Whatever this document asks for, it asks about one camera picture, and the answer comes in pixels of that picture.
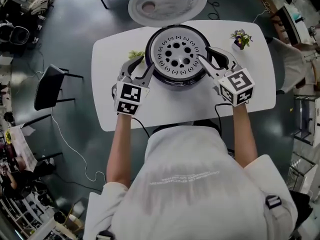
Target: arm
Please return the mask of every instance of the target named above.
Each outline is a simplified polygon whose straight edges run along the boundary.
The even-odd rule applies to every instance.
[[[17,189],[17,187],[18,187],[18,184],[17,184],[17,182],[16,182],[16,180],[15,180],[15,178],[12,176],[12,174],[10,173],[10,172],[6,172],[6,175],[9,177],[9,179],[10,179],[10,181],[11,181],[11,188],[13,188],[14,190],[16,190]]]
[[[246,104],[233,108],[235,160],[245,168],[258,157]]]
[[[131,116],[119,114],[116,122],[112,147],[106,167],[106,181],[118,182],[130,187],[130,134]]]

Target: hole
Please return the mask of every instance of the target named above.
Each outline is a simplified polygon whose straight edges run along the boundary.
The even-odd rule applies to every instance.
[[[178,61],[176,60],[171,61],[171,65],[174,67],[178,66]]]
[[[156,9],[156,5],[154,2],[151,2],[151,1],[146,1],[142,5],[142,10],[147,14],[153,13],[155,9]]]
[[[186,65],[188,65],[188,64],[190,63],[190,59],[184,58],[184,59],[183,59],[183,63],[186,64]]]
[[[180,47],[180,43],[175,42],[175,43],[173,44],[173,47],[176,48],[176,49],[178,49],[178,48]]]

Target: white chair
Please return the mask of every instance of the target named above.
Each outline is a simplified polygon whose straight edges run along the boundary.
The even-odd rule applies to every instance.
[[[305,78],[308,68],[306,59],[300,50],[276,38],[268,38],[267,42],[282,57],[284,64],[284,82],[276,94],[286,94]]]

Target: lid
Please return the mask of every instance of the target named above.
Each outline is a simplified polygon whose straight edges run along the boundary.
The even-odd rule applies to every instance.
[[[129,0],[131,18],[149,27],[167,27],[191,20],[207,0]]]

